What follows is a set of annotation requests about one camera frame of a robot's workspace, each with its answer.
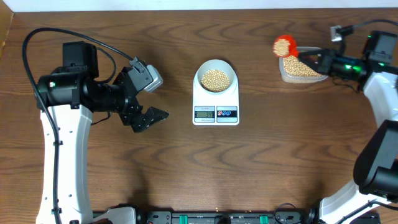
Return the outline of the white digital kitchen scale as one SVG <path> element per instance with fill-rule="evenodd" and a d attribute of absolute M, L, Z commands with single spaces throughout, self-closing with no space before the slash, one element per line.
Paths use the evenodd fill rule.
<path fill-rule="evenodd" d="M 199 126 L 239 124 L 239 81 L 235 91 L 227 94 L 213 95 L 197 87 L 193 79 L 193 124 Z"/>

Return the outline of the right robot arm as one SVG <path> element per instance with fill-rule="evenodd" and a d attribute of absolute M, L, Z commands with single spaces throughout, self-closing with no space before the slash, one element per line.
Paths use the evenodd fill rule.
<path fill-rule="evenodd" d="M 317 73 L 353 81 L 368 100 L 375 132 L 359 153 L 352 179 L 312 209 L 312 223 L 351 223 L 376 207 L 397 210 L 397 67 L 392 65 L 397 35 L 372 31 L 360 57 L 345 55 L 352 27 L 334 26 L 339 49 L 301 52 L 298 59 Z"/>

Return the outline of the soybeans in container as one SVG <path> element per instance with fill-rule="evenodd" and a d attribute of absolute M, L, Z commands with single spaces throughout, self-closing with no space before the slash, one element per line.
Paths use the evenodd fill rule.
<path fill-rule="evenodd" d="M 300 62 L 297 57 L 289 56 L 283 58 L 284 70 L 292 76 L 298 77 L 320 77 L 321 74 L 313 71 L 310 67 Z"/>

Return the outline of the red measuring scoop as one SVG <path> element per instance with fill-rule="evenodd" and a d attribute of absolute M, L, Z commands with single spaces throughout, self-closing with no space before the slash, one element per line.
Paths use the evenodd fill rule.
<path fill-rule="evenodd" d="M 274 41 L 273 53 L 277 57 L 298 57 L 297 43 L 291 35 L 280 35 Z"/>

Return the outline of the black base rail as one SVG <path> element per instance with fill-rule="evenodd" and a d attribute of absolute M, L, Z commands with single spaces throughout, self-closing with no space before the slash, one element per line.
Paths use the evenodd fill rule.
<path fill-rule="evenodd" d="M 104 213 L 95 213 L 93 223 L 137 224 L 294 224 L 310 223 L 298 209 L 278 209 L 275 212 L 200 213 L 149 211 L 127 205 L 110 208 Z"/>

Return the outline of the clear plastic container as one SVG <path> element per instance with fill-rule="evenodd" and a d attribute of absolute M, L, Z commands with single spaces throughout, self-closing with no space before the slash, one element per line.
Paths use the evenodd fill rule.
<path fill-rule="evenodd" d="M 296 83 L 296 84 L 309 84 L 324 81 L 328 78 L 327 75 L 321 75 L 320 77 L 298 77 L 289 75 L 283 67 L 283 58 L 279 59 L 279 70 L 280 75 L 283 81 L 287 83 Z"/>

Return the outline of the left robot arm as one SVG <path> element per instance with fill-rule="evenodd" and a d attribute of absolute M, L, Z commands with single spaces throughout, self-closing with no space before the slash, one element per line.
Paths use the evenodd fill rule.
<path fill-rule="evenodd" d="M 88 136 L 93 113 L 116 113 L 136 133 L 168 117 L 136 96 L 161 86 L 160 73 L 134 58 L 113 82 L 98 80 L 98 48 L 86 42 L 63 45 L 63 65 L 39 79 L 37 104 L 44 130 L 44 186 L 37 223 L 144 223 L 128 205 L 95 216 L 87 185 Z"/>

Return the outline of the soybeans in bowl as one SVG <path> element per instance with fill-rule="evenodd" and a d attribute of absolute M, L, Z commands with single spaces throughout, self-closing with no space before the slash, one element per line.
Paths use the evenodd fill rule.
<path fill-rule="evenodd" d="M 205 72 L 200 83 L 206 90 L 217 93 L 225 91 L 230 85 L 230 80 L 227 73 L 214 69 Z"/>

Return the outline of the pale blue-grey bowl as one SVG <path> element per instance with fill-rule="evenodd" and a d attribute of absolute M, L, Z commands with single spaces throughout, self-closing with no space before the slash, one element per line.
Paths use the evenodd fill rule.
<path fill-rule="evenodd" d="M 230 85 L 229 87 L 225 90 L 225 91 L 221 91 L 221 92 L 210 92 L 208 90 L 206 90 L 200 83 L 200 80 L 202 78 L 202 76 L 205 74 L 205 72 L 207 72 L 208 70 L 214 70 L 214 69 L 218 69 L 218 70 L 222 70 L 225 73 L 227 73 L 227 75 L 229 76 L 229 80 L 230 80 Z M 238 86 L 238 78 L 236 75 L 236 72 L 234 71 L 234 69 L 232 68 L 232 66 L 227 63 L 224 60 L 220 60 L 220 59 L 212 59 L 209 61 L 206 61 L 205 63 L 203 63 L 200 68 L 197 70 L 196 74 L 195 74 L 195 78 L 194 78 L 194 83 L 198 86 L 198 89 L 202 89 L 207 93 L 213 94 L 213 95 L 220 95 L 220 94 L 227 94 L 227 93 L 232 93 L 233 91 L 235 91 L 235 89 Z"/>

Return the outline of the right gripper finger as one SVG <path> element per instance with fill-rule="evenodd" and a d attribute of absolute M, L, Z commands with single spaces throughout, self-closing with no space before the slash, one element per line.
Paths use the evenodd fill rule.
<path fill-rule="evenodd" d="M 304 63 L 306 66 L 311 68 L 314 72 L 324 75 L 325 71 L 323 69 L 323 61 L 325 59 L 322 55 L 299 55 L 298 59 L 300 62 Z"/>
<path fill-rule="evenodd" d="M 298 48 L 298 56 L 304 57 L 308 55 L 321 55 L 324 50 L 321 48 Z"/>

